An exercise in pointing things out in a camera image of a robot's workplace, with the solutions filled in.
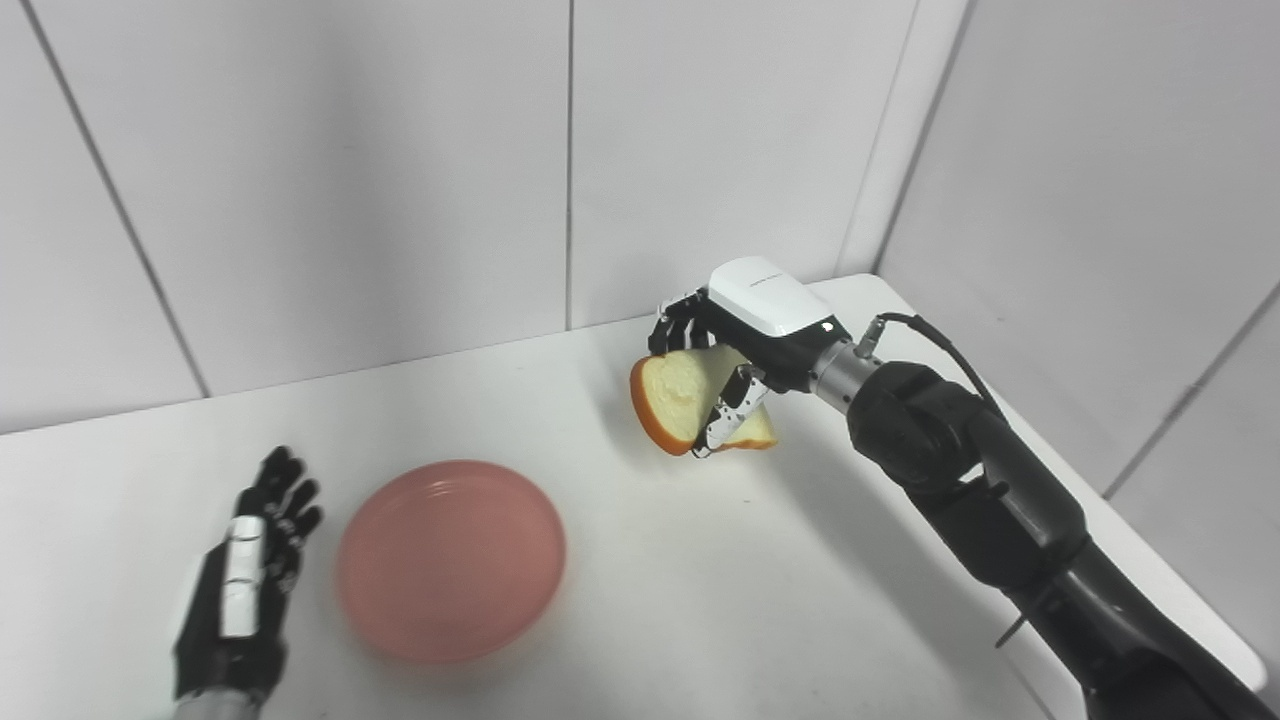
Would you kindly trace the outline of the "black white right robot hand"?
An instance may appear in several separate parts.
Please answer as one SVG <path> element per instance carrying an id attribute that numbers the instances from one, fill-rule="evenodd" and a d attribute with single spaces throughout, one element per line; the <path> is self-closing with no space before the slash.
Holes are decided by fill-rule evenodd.
<path id="1" fill-rule="evenodd" d="M 719 265 L 705 284 L 662 302 L 655 318 L 646 340 L 653 356 L 719 347 L 740 355 L 695 425 L 695 457 L 728 446 L 767 395 L 813 392 L 819 361 L 851 340 L 818 296 L 760 256 Z"/>

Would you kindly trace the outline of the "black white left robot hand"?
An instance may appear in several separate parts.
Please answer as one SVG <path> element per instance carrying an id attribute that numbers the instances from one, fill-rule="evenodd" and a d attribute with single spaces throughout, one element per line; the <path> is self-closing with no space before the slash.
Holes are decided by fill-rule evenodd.
<path id="1" fill-rule="evenodd" d="M 287 661 L 287 609 L 303 547 L 323 521 L 319 484 L 287 446 L 241 491 L 204 556 L 174 644 L 175 719 L 257 719 Z"/>

